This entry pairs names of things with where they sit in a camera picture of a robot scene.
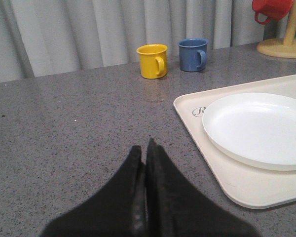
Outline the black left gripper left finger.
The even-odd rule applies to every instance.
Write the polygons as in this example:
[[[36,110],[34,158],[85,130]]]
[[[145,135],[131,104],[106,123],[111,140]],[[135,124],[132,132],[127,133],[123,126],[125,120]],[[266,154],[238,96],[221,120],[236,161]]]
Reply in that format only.
[[[145,165],[133,146],[114,176],[91,198],[51,221],[42,237],[146,236]]]

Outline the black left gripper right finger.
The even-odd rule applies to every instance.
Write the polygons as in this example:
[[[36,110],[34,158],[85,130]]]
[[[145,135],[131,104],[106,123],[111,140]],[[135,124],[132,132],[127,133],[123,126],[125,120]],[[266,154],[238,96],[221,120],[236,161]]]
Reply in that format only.
[[[148,230],[151,237],[257,237],[249,223],[200,193],[150,139],[146,160]]]

